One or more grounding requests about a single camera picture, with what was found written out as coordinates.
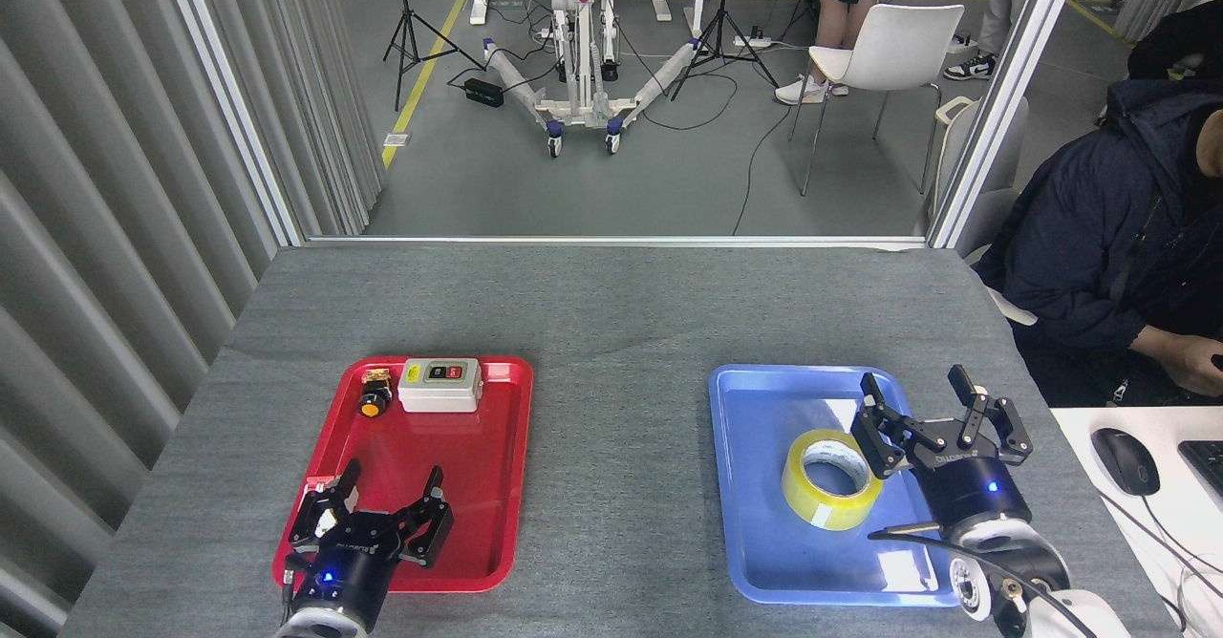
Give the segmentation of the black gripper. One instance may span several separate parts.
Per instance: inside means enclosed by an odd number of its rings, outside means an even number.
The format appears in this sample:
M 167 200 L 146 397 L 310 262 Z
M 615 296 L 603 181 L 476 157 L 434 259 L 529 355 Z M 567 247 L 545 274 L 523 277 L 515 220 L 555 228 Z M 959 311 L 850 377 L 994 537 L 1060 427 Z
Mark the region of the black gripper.
M 1032 442 L 1022 428 L 1011 398 L 992 397 L 976 386 L 963 365 L 951 365 L 948 380 L 966 408 L 956 447 L 922 456 L 922 494 L 943 535 L 963 535 L 985 521 L 1032 519 L 1007 464 L 1022 464 L 1032 453 Z M 901 416 L 887 405 L 872 372 L 865 372 L 860 387 L 862 406 L 852 416 L 850 433 L 859 442 L 870 471 L 878 479 L 912 468 L 914 445 L 933 447 L 933 435 L 912 416 Z M 989 420 L 998 438 L 997 449 L 983 446 L 978 438 L 982 420 Z
M 340 475 L 307 478 L 289 544 L 319 546 L 311 560 L 287 556 L 287 568 L 303 572 L 289 603 L 291 617 L 306 607 L 323 607 L 374 622 L 397 561 L 433 567 L 440 556 L 454 524 L 451 504 L 442 491 L 440 464 L 432 468 L 422 496 L 393 516 L 350 515 L 360 475 L 360 460 L 351 458 Z

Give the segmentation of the person's hand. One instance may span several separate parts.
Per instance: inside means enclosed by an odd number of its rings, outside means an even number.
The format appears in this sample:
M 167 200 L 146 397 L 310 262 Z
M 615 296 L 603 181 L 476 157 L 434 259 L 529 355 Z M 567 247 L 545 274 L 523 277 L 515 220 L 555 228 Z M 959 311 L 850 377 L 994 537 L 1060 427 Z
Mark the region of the person's hand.
M 1184 336 L 1146 326 L 1139 332 L 1132 348 L 1158 361 L 1179 387 L 1207 397 L 1221 396 L 1222 372 L 1213 363 L 1214 356 L 1222 354 L 1217 339 Z

